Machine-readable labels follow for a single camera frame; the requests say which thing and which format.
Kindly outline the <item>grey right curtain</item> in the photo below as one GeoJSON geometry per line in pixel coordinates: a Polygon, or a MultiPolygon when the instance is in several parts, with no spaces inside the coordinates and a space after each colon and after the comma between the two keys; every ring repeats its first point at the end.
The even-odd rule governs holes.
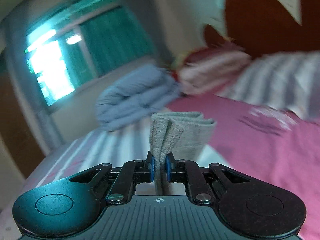
{"type": "Polygon", "coordinates": [[[170,65],[174,57],[169,50],[154,0],[121,0],[148,34],[158,61],[170,65]]]}

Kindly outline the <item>folded blue comforter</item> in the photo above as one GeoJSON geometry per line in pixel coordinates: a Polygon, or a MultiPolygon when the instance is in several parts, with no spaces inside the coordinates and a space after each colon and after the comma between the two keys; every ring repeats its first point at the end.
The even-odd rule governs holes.
{"type": "Polygon", "coordinates": [[[164,68],[145,64],[121,77],[97,98],[95,115],[108,132],[161,111],[181,95],[180,84],[164,68]]]}

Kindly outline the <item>red wooden headboard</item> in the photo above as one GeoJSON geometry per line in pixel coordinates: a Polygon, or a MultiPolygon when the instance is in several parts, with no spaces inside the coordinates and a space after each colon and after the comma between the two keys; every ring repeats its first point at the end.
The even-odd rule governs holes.
{"type": "Polygon", "coordinates": [[[204,41],[214,47],[229,37],[252,57],[319,50],[319,0],[298,0],[298,4],[301,23],[278,0],[226,0],[226,35],[206,24],[204,41]]]}

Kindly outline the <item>grey fleece pants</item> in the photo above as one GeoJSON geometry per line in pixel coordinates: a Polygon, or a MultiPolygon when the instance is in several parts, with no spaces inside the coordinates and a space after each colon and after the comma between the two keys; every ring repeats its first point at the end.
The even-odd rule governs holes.
{"type": "Polygon", "coordinates": [[[149,145],[155,159],[155,190],[159,196],[172,193],[167,182],[165,160],[172,153],[176,160],[195,161],[209,142],[216,121],[201,112],[163,112],[151,116],[149,145]]]}

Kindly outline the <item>striped pillow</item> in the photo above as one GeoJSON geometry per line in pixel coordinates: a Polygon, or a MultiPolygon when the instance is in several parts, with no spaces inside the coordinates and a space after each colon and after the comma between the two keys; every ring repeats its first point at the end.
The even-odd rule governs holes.
{"type": "Polygon", "coordinates": [[[219,96],[319,122],[319,51],[258,58],[219,96]]]}

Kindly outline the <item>grey left curtain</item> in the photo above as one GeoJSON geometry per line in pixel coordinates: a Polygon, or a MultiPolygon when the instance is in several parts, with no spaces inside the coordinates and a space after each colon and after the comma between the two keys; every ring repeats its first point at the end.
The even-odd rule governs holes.
{"type": "Polygon", "coordinates": [[[27,64],[24,53],[27,48],[27,20],[9,15],[4,19],[3,27],[6,41],[5,59],[9,72],[35,119],[33,124],[38,129],[37,141],[50,153],[63,145],[63,139],[49,114],[36,76],[30,72],[27,64]]]}

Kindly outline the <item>brown wooden door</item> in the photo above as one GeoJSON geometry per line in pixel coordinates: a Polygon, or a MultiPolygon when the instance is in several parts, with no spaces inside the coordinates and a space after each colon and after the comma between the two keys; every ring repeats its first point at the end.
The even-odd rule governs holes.
{"type": "Polygon", "coordinates": [[[43,161],[44,154],[23,116],[1,52],[1,137],[24,178],[43,161]]]}

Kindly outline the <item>red patterned folded blanket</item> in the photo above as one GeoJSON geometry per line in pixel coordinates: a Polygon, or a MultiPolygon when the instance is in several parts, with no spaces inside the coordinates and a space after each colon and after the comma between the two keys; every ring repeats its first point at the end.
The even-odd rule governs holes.
{"type": "Polygon", "coordinates": [[[175,81],[178,81],[178,72],[189,63],[204,60],[214,54],[223,52],[222,47],[203,47],[195,50],[184,51],[177,55],[169,69],[175,81]]]}

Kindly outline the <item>striped pink grey bedsheet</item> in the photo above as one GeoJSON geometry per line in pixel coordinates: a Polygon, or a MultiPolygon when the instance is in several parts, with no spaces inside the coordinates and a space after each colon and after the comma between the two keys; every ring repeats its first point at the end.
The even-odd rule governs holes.
{"type": "MultiPolygon", "coordinates": [[[[287,189],[306,205],[303,239],[319,239],[319,124],[291,113],[214,95],[183,98],[170,111],[197,111],[217,122],[197,163],[222,163],[287,189]]],[[[149,150],[150,119],[115,132],[95,129],[50,154],[27,178],[22,192],[98,165],[121,166],[149,150]]]]}

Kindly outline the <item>grey curtain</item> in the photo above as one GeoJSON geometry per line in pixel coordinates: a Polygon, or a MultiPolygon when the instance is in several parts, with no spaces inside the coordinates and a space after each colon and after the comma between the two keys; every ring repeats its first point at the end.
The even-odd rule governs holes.
{"type": "Polygon", "coordinates": [[[36,76],[30,72],[27,64],[24,53],[27,48],[27,20],[9,15],[4,19],[3,27],[6,41],[5,59],[9,72],[35,119],[33,124],[38,129],[37,141],[50,153],[63,145],[63,139],[49,114],[36,76]]]}
{"type": "Polygon", "coordinates": [[[158,61],[170,65],[174,57],[169,50],[154,0],[121,0],[148,34],[158,61]]]}

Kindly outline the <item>window with green awning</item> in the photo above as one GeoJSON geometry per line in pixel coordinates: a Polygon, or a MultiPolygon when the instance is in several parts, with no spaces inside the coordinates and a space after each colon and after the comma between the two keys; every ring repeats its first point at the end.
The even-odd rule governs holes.
{"type": "Polygon", "coordinates": [[[27,64],[49,107],[153,52],[145,31],[120,5],[85,13],[74,21],[42,25],[28,40],[27,64]]]}

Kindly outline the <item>folded pink blanket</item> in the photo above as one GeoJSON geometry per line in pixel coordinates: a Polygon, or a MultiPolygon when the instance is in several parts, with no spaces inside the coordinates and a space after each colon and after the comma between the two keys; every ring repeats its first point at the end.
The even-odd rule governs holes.
{"type": "Polygon", "coordinates": [[[182,93],[197,95],[208,90],[218,91],[252,61],[240,46],[227,42],[220,47],[223,52],[189,63],[178,72],[182,93]]]}

